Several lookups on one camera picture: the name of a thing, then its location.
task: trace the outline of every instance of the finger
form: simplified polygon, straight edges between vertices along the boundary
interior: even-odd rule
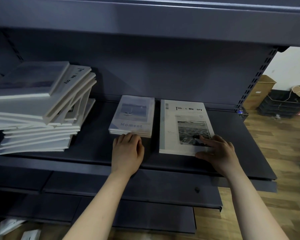
[[[118,137],[113,140],[112,148],[114,148],[118,144]]]
[[[125,136],[125,134],[120,135],[117,143],[121,143],[122,140],[124,139],[124,136]]]
[[[195,154],[195,157],[196,157],[196,158],[203,159],[203,160],[206,160],[206,161],[208,161],[208,162],[210,162],[211,159],[212,159],[212,155],[209,154],[209,153],[206,153],[206,152],[197,152],[197,153]]]
[[[229,144],[229,146],[230,146],[232,149],[235,148],[231,142],[228,142],[228,144]]]
[[[141,137],[137,134],[132,135],[131,139],[130,139],[130,143],[132,143],[133,145],[137,146],[137,144],[139,143],[139,141],[141,142]]]
[[[206,138],[204,138],[202,135],[200,135],[200,140],[201,140],[204,144],[207,144],[208,146],[211,146],[211,147],[217,147],[218,144],[219,144],[218,141],[206,139]]]
[[[124,139],[122,140],[122,142],[128,143],[130,141],[130,139],[131,139],[132,136],[133,136],[132,133],[126,134],[125,137],[124,137]]]
[[[226,142],[221,136],[214,135],[212,138],[213,138],[213,140],[215,140],[215,141],[218,141],[218,142],[222,142],[222,143],[227,144],[227,142]]]
[[[145,147],[142,145],[141,140],[138,141],[138,145],[136,147],[136,152],[138,153],[138,159],[143,160],[143,157],[145,155]]]

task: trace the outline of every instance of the shelving unit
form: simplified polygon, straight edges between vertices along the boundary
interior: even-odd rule
[[[160,99],[204,102],[255,188],[275,192],[236,111],[282,46],[300,46],[300,0],[0,0],[0,74],[34,60],[97,73],[97,102],[69,149],[0,156],[0,216],[74,223],[111,171],[108,127],[123,94],[157,102],[115,227],[194,233],[192,207],[222,209],[217,186],[228,185],[210,164],[158,153]]]

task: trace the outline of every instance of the person's right arm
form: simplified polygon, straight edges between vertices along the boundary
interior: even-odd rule
[[[217,135],[212,140],[200,136],[200,140],[215,151],[198,152],[195,156],[210,162],[218,173],[227,178],[242,238],[289,240],[245,175],[232,143]]]

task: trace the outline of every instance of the person's left arm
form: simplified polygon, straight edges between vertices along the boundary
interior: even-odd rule
[[[121,196],[143,156],[140,136],[128,133],[113,141],[111,174],[63,240],[108,238]]]

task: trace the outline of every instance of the person's left hand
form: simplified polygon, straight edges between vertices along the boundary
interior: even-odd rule
[[[130,178],[139,169],[144,153],[140,136],[122,134],[113,141],[111,173]]]

